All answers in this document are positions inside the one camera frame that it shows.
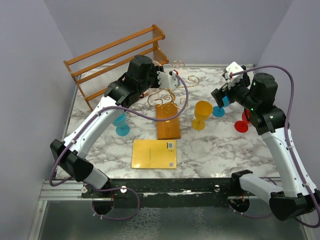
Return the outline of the yellow wine glass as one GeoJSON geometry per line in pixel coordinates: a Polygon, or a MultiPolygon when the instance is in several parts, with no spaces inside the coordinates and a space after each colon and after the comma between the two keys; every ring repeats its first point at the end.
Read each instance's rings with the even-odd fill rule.
{"type": "Polygon", "coordinates": [[[194,117],[191,126],[196,131],[202,131],[206,123],[205,121],[211,116],[213,112],[213,106],[208,101],[199,101],[195,104],[194,117]]]}

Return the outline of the red wine glass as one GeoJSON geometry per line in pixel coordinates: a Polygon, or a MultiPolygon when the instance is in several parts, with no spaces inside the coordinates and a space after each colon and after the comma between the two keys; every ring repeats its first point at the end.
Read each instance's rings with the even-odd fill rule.
{"type": "Polygon", "coordinates": [[[245,109],[241,115],[241,120],[235,122],[234,128],[239,133],[246,133],[250,124],[250,112],[245,109]]]}

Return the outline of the clear wine glass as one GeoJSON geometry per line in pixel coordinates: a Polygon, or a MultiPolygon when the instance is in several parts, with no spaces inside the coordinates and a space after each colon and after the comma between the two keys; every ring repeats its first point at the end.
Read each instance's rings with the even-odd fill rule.
{"type": "Polygon", "coordinates": [[[149,101],[155,101],[156,99],[160,98],[160,88],[149,88],[148,89],[148,96],[149,101]]]}

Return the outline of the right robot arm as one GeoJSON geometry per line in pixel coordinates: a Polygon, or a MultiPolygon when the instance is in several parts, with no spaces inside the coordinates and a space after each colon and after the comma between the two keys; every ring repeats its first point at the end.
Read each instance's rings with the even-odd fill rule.
{"type": "Polygon", "coordinates": [[[319,208],[320,191],[310,179],[294,148],[292,133],[284,111],[274,105],[278,84],[267,73],[253,80],[244,73],[236,83],[226,83],[211,92],[219,107],[223,98],[237,102],[249,112],[249,121],[267,145],[279,172],[282,186],[269,183],[250,170],[234,172],[230,191],[240,196],[250,192],[259,197],[281,221],[308,214],[319,208]]]}

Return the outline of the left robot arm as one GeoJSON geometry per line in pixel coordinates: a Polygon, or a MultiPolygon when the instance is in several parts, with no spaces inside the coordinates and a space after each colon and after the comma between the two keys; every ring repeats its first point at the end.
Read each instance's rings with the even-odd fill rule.
{"type": "Polygon", "coordinates": [[[136,55],[129,62],[127,71],[108,85],[98,105],[85,121],[64,140],[52,141],[50,150],[54,165],[60,166],[77,182],[93,186],[97,196],[106,197],[111,190],[108,183],[110,178],[86,160],[86,156],[109,125],[148,89],[159,87],[158,73],[163,70],[148,56],[136,55]]]}

